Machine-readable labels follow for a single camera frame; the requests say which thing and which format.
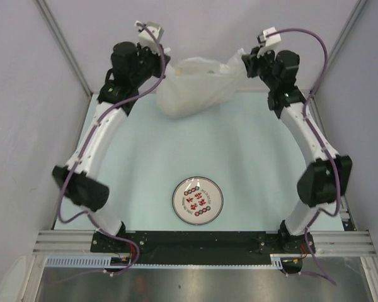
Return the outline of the white plastic bag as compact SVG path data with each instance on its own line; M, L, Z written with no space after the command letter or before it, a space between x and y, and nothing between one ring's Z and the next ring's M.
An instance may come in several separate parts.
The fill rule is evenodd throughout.
M244 54L241 48L226 63L192 57L168 64L156 89L158 107L170 118L183 118L232 100L247 79Z

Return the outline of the round printed plate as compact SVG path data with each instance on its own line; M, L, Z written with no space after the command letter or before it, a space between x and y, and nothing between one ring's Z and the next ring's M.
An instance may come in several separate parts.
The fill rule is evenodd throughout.
M220 215L224 196L211 179L189 177L175 187L171 203L180 220L189 225L206 225Z

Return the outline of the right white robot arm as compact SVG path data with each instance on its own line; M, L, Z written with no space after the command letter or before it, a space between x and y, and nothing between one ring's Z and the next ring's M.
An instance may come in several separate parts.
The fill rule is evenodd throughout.
M295 84L300 63L296 53L264 52L255 47L242 60L247 76L259 77L269 89L268 108L291 132L306 163L297 183L299 200L278 229L278 246L296 253L313 246L309 230L319 215L339 214L352 160L331 146L313 120L307 100Z

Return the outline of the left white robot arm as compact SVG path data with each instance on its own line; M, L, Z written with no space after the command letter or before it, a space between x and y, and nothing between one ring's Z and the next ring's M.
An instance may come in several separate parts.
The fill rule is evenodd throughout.
M126 246L125 225L108 204L109 187L98 181L100 167L115 131L127 119L135 102L155 90L152 86L140 93L139 88L151 77L157 78L156 84L160 85L169 60L159 42L116 44L111 54L112 67L106 73L87 132L69 160L52 170L60 189L58 202L67 198L81 209L64 218L58 208L57 219L67 224L86 215L106 235L105 245L115 252Z

